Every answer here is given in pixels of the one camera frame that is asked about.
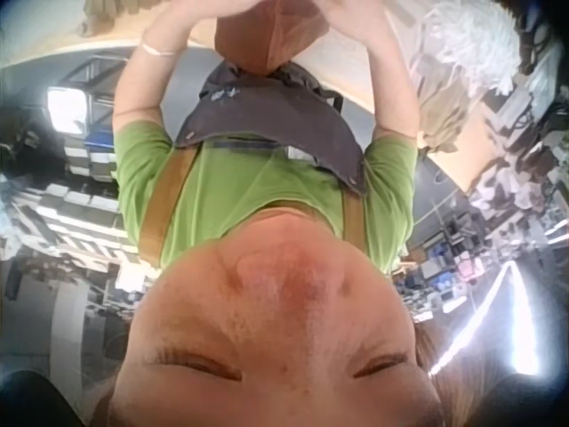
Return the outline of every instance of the fluorescent light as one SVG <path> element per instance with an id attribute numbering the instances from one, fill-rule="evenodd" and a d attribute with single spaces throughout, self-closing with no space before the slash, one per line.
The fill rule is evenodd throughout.
<path id="1" fill-rule="evenodd" d="M 79 89 L 51 87 L 47 108 L 57 132 L 84 135 L 87 131 L 87 96 Z"/>
<path id="2" fill-rule="evenodd" d="M 565 234 L 564 236 L 561 236 L 560 238 L 554 238 L 552 240 L 548 240 L 548 243 L 550 245 L 554 245 L 555 243 L 563 242 L 564 240 L 567 240 L 568 238 L 569 238 L 569 234 Z"/>
<path id="3" fill-rule="evenodd" d="M 452 311 L 455 311 L 456 309 L 458 309 L 463 303 L 465 303 L 467 300 L 466 296 L 462 296 L 460 298 L 457 298 L 456 300 L 452 300 L 449 302 L 446 302 L 443 305 L 443 313 L 448 314 Z"/>
<path id="4" fill-rule="evenodd" d="M 413 318 L 417 323 L 426 322 L 427 320 L 431 320 L 433 318 L 433 312 L 423 311 L 422 313 L 414 316 Z"/>
<path id="5" fill-rule="evenodd" d="M 546 236 L 551 236 L 553 233 L 555 233 L 557 230 L 559 230 L 561 227 L 564 227 L 565 225 L 569 224 L 569 220 L 562 220 L 558 225 L 556 225 L 554 228 L 552 228 L 551 230 L 548 230 L 545 232 Z"/>
<path id="6" fill-rule="evenodd" d="M 512 285 L 514 287 L 514 320 L 512 365 L 519 374 L 537 375 L 539 363 L 536 354 L 535 329 L 533 327 L 532 311 L 525 291 L 524 280 L 519 268 L 512 265 Z"/>
<path id="7" fill-rule="evenodd" d="M 456 354 L 460 350 L 469 345 L 470 341 L 472 340 L 472 337 L 474 336 L 474 333 L 480 327 L 480 325 L 482 324 L 482 320 L 488 313 L 488 309 L 490 308 L 490 305 L 494 301 L 494 298 L 496 297 L 496 294 L 498 293 L 498 290 L 500 289 L 500 286 L 503 283 L 504 278 L 506 277 L 506 272 L 508 271 L 508 268 L 510 268 L 512 264 L 514 264 L 513 261 L 508 261 L 503 265 L 503 267 L 500 270 L 500 273 L 498 274 L 498 277 L 496 278 L 496 280 L 494 280 L 494 283 L 492 284 L 492 287 L 488 291 L 488 294 L 486 294 L 484 301 L 482 302 L 482 304 L 480 304 L 478 310 L 476 311 L 476 313 L 474 313 L 474 316 L 470 318 L 468 324 L 464 327 L 464 329 L 462 329 L 461 332 L 456 336 L 456 338 L 454 338 L 454 341 L 449 347 L 449 349 L 445 353 L 443 353 L 441 359 L 430 369 L 429 376 L 438 374 L 443 367 L 448 365 L 449 362 L 454 359 L 454 356 L 456 356 Z"/>

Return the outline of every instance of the closed eye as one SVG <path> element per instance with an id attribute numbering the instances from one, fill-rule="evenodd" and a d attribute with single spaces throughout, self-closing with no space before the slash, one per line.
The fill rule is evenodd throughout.
<path id="1" fill-rule="evenodd" d="M 161 349 L 149 363 L 151 365 L 187 367 L 229 381 L 241 382 L 243 379 L 241 372 L 226 367 L 213 359 L 185 350 Z"/>
<path id="2" fill-rule="evenodd" d="M 365 378 L 385 369 L 389 369 L 390 367 L 407 363 L 408 361 L 409 358 L 404 353 L 379 356 L 378 358 L 372 359 L 364 369 L 358 371 L 357 374 L 354 375 L 354 378 Z"/>

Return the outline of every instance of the hair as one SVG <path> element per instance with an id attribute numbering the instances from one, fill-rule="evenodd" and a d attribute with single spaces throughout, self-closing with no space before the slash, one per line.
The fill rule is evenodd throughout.
<path id="1" fill-rule="evenodd" d="M 416 355 L 419 367 L 425 372 L 437 363 L 442 351 L 449 345 L 448 334 L 441 327 L 415 324 Z M 477 409 L 484 394 L 484 360 L 475 351 L 458 355 L 441 371 L 431 376 L 441 400 L 446 427 L 462 427 Z M 119 412 L 112 405 L 116 375 L 104 390 L 89 422 L 90 427 L 126 427 Z"/>

